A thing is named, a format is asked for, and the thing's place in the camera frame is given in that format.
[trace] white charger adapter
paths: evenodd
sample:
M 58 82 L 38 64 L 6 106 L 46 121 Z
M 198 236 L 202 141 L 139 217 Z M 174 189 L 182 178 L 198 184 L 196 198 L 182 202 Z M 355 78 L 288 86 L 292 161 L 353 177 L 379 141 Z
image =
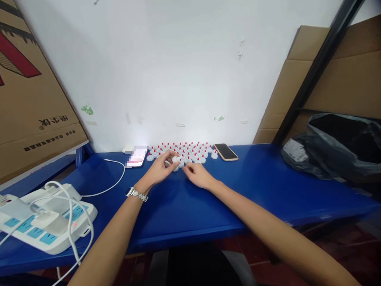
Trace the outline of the white charger adapter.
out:
M 54 236 L 60 236 L 67 231 L 67 219 L 55 211 L 39 211 L 32 220 L 31 225 Z
M 75 188 L 71 184 L 63 184 L 62 186 L 69 193 L 70 198 L 76 201 L 81 200 L 82 198 L 81 195 L 75 190 Z M 49 186 L 46 188 L 46 196 L 67 197 L 66 193 L 63 190 L 55 186 Z M 44 210 L 55 211 L 61 215 L 64 212 L 66 212 L 70 207 L 70 204 L 68 201 L 64 201 L 62 199 L 55 199 L 55 198 L 40 200 L 36 203 L 36 205 L 38 205 L 40 208 Z
M 11 194 L 0 195 L 0 212 L 18 220 L 25 220 L 33 215 L 27 203 Z

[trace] watch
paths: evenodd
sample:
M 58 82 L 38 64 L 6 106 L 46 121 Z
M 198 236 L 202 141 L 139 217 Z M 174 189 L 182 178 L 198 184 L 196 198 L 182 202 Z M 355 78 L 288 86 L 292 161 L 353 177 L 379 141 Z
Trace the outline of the watch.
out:
M 129 187 L 127 189 L 127 192 L 126 192 L 125 196 L 126 197 L 130 197 L 130 196 L 138 197 L 143 202 L 146 202 L 148 200 L 148 196 L 147 195 L 144 195 L 142 193 L 138 193 L 138 191 L 136 191 L 134 187 Z

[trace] white wall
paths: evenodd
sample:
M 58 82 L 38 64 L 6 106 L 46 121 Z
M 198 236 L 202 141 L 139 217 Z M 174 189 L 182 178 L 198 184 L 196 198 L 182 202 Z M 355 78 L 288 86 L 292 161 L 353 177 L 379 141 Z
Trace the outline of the white wall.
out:
M 17 2 L 97 152 L 178 140 L 250 144 L 297 29 L 329 27 L 341 4 Z M 380 14 L 379 5 L 367 0 L 355 22 Z M 87 104 L 94 115 L 81 111 Z

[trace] wrist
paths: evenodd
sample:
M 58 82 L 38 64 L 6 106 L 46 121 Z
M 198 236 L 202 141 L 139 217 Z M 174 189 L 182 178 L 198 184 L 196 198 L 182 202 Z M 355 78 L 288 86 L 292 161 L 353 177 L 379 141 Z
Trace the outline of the wrist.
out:
M 212 193 L 215 193 L 222 186 L 224 186 L 223 182 L 214 179 L 214 181 L 210 182 L 209 186 L 206 189 Z
M 152 187 L 152 184 L 143 176 L 135 185 L 134 188 L 138 193 L 147 195 Z

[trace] blurred phone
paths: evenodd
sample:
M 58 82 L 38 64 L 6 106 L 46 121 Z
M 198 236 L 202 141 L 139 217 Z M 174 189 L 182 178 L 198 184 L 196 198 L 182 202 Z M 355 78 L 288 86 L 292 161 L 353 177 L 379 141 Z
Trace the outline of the blurred phone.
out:
M 127 163 L 125 164 L 126 168 L 135 168 L 141 167 L 143 165 L 144 159 L 147 154 L 147 147 L 135 147 L 132 151 L 131 156 L 129 157 Z
M 224 161 L 237 161 L 238 156 L 226 144 L 214 144 L 215 149 Z

